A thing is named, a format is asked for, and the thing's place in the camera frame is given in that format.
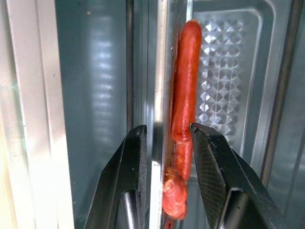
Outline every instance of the hot dog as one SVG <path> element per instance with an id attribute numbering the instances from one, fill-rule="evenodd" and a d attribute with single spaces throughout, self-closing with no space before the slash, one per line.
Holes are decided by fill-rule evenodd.
<path id="1" fill-rule="evenodd" d="M 196 86 L 201 46 L 201 27 L 188 21 L 181 34 L 174 79 L 172 139 L 175 143 L 174 167 L 185 181 L 190 177 L 193 145 L 189 131 L 195 121 Z"/>
<path id="2" fill-rule="evenodd" d="M 174 77 L 171 136 L 174 143 L 174 168 L 166 168 L 163 184 L 163 209 L 174 219 L 187 214 L 186 182 L 192 167 L 193 144 L 189 131 L 195 121 L 196 85 L 201 46 L 201 27 L 195 20 L 183 27 L 178 45 Z"/>

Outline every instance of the stainless steel wall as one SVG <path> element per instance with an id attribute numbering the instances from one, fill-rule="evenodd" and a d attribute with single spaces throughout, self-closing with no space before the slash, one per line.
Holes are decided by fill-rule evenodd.
<path id="1" fill-rule="evenodd" d="M 56 14 L 75 228 L 126 134 L 124 0 L 57 0 Z"/>
<path id="2" fill-rule="evenodd" d="M 268 191 L 292 229 L 305 228 L 305 7 L 303 6 Z"/>

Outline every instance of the diamond pattern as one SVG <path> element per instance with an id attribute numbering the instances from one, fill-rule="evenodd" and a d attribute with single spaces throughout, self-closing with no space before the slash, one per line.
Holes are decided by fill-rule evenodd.
<path id="1" fill-rule="evenodd" d="M 232 145 L 242 89 L 244 22 L 209 20 L 201 27 L 197 122 L 215 128 Z"/>

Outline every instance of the sausage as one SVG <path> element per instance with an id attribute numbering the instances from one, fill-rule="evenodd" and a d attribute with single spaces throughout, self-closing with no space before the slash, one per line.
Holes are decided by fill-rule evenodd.
<path id="1" fill-rule="evenodd" d="M 164 170 L 162 207 L 173 219 L 184 219 L 187 214 L 187 187 L 176 169 Z"/>
<path id="2" fill-rule="evenodd" d="M 195 121 L 196 86 L 201 47 L 200 24 L 191 20 L 183 27 L 178 46 L 173 92 L 172 140 L 174 167 L 185 181 L 192 167 L 193 144 L 189 131 Z"/>

